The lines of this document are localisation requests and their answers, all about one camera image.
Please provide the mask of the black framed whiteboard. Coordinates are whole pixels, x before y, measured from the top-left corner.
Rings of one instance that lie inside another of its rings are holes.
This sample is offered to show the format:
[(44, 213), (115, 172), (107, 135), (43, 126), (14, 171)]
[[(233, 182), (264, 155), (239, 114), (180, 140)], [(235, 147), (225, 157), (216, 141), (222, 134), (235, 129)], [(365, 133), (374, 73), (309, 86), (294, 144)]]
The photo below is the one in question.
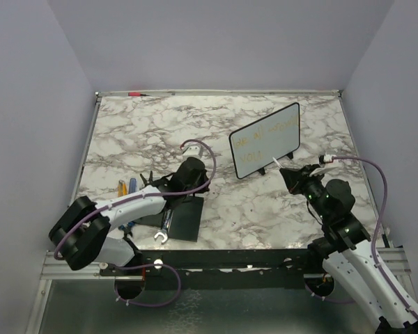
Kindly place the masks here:
[(300, 104), (295, 102), (229, 134), (235, 174), (243, 179), (300, 147)]

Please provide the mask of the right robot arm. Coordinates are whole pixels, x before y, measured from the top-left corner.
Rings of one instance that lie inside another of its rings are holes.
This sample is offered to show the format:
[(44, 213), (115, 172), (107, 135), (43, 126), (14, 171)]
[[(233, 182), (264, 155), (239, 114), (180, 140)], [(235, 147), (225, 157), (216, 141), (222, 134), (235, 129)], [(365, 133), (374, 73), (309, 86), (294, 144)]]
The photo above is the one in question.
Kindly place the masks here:
[(322, 183), (320, 165), (280, 168), (288, 192), (302, 195), (320, 218), (323, 237), (311, 242), (307, 266), (325, 270), (364, 312), (376, 333), (418, 333), (418, 302), (382, 259), (370, 234), (352, 213), (348, 182)]

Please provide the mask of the white marker pen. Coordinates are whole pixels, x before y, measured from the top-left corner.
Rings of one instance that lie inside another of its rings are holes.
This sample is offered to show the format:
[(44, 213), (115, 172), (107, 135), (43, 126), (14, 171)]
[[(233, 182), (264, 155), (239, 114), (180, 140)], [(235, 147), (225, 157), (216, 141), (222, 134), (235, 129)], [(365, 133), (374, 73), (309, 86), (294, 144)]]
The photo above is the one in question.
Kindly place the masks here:
[(277, 165), (278, 168), (283, 168), (283, 166), (279, 163), (279, 161), (276, 158), (272, 158), (273, 162)]

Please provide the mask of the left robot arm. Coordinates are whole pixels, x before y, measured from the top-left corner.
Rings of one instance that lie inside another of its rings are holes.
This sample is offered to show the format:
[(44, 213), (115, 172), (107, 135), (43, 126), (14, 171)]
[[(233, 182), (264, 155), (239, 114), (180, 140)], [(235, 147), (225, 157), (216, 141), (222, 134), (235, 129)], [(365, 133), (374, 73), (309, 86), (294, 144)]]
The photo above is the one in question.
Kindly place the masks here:
[(174, 209), (190, 195), (209, 191), (213, 177), (200, 159), (189, 157), (174, 173), (144, 178), (144, 188), (137, 192), (113, 200), (77, 198), (48, 234), (55, 246), (54, 258), (65, 261), (73, 271), (83, 269), (112, 243), (119, 243), (108, 236), (112, 230)]

